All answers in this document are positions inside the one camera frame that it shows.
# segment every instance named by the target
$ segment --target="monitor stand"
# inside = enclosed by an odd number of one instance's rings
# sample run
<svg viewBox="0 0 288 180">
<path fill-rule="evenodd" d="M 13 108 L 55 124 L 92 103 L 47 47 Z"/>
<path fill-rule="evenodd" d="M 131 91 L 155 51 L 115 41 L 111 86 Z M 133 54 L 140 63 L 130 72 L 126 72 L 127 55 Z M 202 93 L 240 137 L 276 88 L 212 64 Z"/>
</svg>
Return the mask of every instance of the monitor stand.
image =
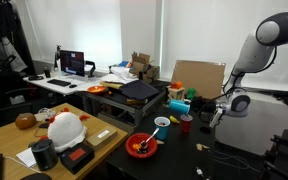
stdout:
<svg viewBox="0 0 288 180">
<path fill-rule="evenodd" d="M 88 82 L 88 76 L 77 76 L 73 74 L 67 74 L 62 71 L 62 78 L 67 81 L 71 81 L 72 84 L 81 84 L 81 83 L 87 83 Z"/>
</svg>

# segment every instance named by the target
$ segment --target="black container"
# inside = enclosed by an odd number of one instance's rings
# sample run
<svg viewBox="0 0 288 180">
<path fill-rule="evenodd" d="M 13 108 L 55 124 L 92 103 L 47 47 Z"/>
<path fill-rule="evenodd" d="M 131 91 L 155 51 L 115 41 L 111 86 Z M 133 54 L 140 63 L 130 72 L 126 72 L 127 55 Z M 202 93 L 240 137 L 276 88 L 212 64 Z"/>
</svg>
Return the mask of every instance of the black container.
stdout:
<svg viewBox="0 0 288 180">
<path fill-rule="evenodd" d="M 61 163 L 72 174 L 76 174 L 94 157 L 94 150 L 84 143 L 78 143 L 60 154 Z"/>
<path fill-rule="evenodd" d="M 135 80 L 124 84 L 120 87 L 120 91 L 126 97 L 136 100 L 145 100 L 159 93 L 155 87 L 143 80 Z"/>
<path fill-rule="evenodd" d="M 44 73 L 45 73 L 45 77 L 46 78 L 50 78 L 51 77 L 50 70 L 47 67 L 44 68 Z"/>
<path fill-rule="evenodd" d="M 35 142 L 31 149 L 36 164 L 41 171 L 52 169 L 57 164 L 58 157 L 52 140 L 43 139 Z"/>
</svg>

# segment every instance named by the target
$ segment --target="bowl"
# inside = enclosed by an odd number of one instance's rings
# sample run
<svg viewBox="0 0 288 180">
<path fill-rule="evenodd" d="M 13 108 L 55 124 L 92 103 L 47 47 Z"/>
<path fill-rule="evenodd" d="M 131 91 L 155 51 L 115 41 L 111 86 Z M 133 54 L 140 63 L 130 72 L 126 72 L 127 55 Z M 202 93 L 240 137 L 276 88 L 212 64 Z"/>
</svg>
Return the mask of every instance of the bowl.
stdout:
<svg viewBox="0 0 288 180">
<path fill-rule="evenodd" d="M 87 89 L 87 91 L 92 94 L 102 94 L 105 89 L 105 86 L 91 86 Z"/>
<path fill-rule="evenodd" d="M 155 152 L 157 151 L 157 142 L 154 137 L 150 139 L 147 143 L 147 153 L 139 154 L 137 150 L 133 148 L 134 144 L 140 144 L 142 141 L 146 141 L 150 136 L 150 134 L 146 133 L 137 133 L 130 136 L 125 143 L 125 148 L 128 154 L 136 158 L 148 158 L 155 154 Z"/>
</svg>

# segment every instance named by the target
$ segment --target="red cup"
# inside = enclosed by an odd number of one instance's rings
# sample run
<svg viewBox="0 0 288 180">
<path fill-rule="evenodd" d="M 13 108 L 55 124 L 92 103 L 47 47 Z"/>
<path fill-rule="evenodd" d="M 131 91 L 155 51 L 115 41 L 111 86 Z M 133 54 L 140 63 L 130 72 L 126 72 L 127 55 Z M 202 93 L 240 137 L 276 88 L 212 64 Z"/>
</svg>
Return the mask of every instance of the red cup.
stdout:
<svg viewBox="0 0 288 180">
<path fill-rule="evenodd" d="M 181 115 L 181 126 L 183 132 L 187 133 L 190 131 L 192 120 L 193 117 L 191 115 Z"/>
</svg>

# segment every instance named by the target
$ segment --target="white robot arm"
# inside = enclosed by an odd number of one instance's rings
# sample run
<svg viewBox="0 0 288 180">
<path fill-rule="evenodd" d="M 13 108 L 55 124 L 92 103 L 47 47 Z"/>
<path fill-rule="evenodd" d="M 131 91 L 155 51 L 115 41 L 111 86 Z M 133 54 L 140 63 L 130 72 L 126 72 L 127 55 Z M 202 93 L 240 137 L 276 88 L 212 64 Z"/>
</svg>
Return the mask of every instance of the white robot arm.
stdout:
<svg viewBox="0 0 288 180">
<path fill-rule="evenodd" d="M 288 12 L 265 19 L 256 31 L 247 36 L 239 59 L 223 88 L 227 101 L 217 103 L 217 110 L 209 124 L 211 128 L 218 123 L 222 115 L 247 116 L 251 99 L 242 88 L 243 76 L 245 73 L 257 73 L 268 68 L 266 65 L 273 49 L 283 44 L 288 44 Z"/>
</svg>

